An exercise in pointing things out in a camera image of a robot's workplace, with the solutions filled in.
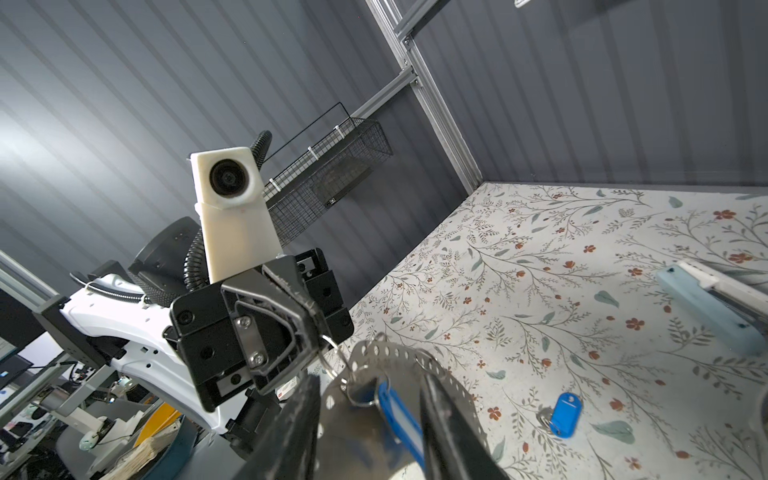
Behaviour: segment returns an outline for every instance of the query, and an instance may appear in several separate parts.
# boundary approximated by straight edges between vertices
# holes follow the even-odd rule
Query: wire mesh basket
[[[266,182],[264,198],[280,243],[298,237],[390,156],[392,148],[378,121],[347,114],[345,121]]]

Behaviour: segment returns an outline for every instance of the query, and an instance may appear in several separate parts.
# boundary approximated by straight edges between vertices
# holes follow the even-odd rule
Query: camera lens
[[[234,197],[245,190],[248,174],[236,161],[221,160],[210,169],[210,185],[222,197]]]

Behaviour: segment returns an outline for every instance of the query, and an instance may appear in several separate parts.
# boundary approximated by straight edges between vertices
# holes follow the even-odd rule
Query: cable
[[[77,365],[77,362],[61,362],[61,363],[49,363],[48,365],[42,365],[42,366],[30,366],[27,367],[26,370],[32,370],[32,369],[47,369],[49,366],[63,366],[63,365]]]
[[[139,293],[120,292],[107,288],[106,286],[88,282],[87,280],[84,280],[83,274],[79,272],[71,272],[69,277],[83,286],[86,290],[90,290],[91,292],[98,293],[99,295],[106,296],[114,300],[131,303],[148,302],[146,295],[141,295]]]
[[[261,166],[266,161],[266,151],[270,149],[272,143],[272,132],[269,130],[262,131],[250,145],[250,153],[253,155],[253,159],[256,161],[256,167],[261,170]]]
[[[132,436],[134,436],[133,433],[131,433],[130,435],[123,435],[121,437],[117,437],[116,439],[108,440],[106,442],[99,442],[96,445],[107,445],[108,443],[116,442],[117,440],[127,439],[127,438],[132,437]]]
[[[208,265],[205,257],[203,229],[197,231],[184,258],[184,285],[188,292],[208,285]]]

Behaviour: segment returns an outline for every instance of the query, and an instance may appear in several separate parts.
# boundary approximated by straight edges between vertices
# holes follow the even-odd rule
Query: metal plate
[[[368,340],[355,345],[349,364],[354,370],[354,381],[353,373],[344,369],[323,393],[314,478],[387,480],[414,463],[379,410],[375,406],[355,407],[346,388],[349,386],[353,399],[363,402],[372,398],[376,379],[389,380],[411,415],[420,421],[419,390],[426,370],[440,379],[456,408],[488,449],[472,395],[428,353],[399,343]]]

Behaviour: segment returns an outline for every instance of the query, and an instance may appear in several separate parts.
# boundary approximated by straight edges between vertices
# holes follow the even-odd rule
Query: screw
[[[250,362],[253,364],[253,366],[259,366],[264,363],[264,355],[261,353],[254,353],[250,356]]]
[[[250,326],[250,317],[247,315],[241,316],[237,320],[235,320],[235,323],[237,323],[237,326],[240,326],[246,329]]]
[[[179,325],[189,325],[192,323],[192,320],[194,320],[194,313],[190,312],[189,310],[185,310],[179,313],[176,320],[179,322]]]

